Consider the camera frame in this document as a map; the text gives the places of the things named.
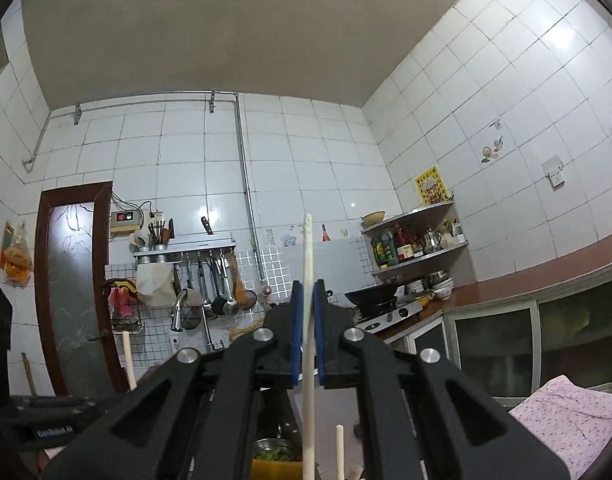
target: door handle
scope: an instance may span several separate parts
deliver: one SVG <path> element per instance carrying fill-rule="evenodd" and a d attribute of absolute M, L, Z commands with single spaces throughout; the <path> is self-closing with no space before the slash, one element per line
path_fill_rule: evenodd
<path fill-rule="evenodd" d="M 101 339 L 102 337 L 106 337 L 110 335 L 110 331 L 107 328 L 104 328 L 98 336 L 92 337 L 92 336 L 86 336 L 86 339 L 88 341 L 99 341 L 99 339 Z"/>

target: plastic bag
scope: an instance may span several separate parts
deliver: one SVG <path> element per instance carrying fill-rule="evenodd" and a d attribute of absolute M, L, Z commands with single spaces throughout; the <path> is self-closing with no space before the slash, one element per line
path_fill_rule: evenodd
<path fill-rule="evenodd" d="M 14 229 L 12 244 L 4 250 L 4 257 L 4 272 L 11 285 L 26 285 L 34 267 L 26 242 L 25 223 Z"/>

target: pink cloth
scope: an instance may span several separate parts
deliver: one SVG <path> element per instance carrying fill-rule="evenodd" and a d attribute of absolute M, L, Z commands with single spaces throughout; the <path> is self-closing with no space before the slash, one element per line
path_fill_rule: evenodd
<path fill-rule="evenodd" d="M 572 480 L 612 437 L 612 394 L 579 388 L 566 376 L 548 381 L 510 413 L 563 460 Z"/>

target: white ceiling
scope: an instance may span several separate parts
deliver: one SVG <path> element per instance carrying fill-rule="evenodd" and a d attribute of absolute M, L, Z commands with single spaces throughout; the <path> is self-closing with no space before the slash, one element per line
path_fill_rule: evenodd
<path fill-rule="evenodd" d="M 22 0 L 51 108 L 182 89 L 362 106 L 457 0 Z"/>

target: glass cabinet door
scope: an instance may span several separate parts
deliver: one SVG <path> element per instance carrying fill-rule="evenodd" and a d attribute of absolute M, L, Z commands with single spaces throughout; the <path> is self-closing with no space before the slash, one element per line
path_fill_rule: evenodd
<path fill-rule="evenodd" d="M 492 397 L 531 394 L 531 304 L 524 305 L 454 320 L 462 371 Z"/>
<path fill-rule="evenodd" d="M 612 383 L 612 280 L 539 304 L 540 384 L 565 375 L 577 386 Z"/>

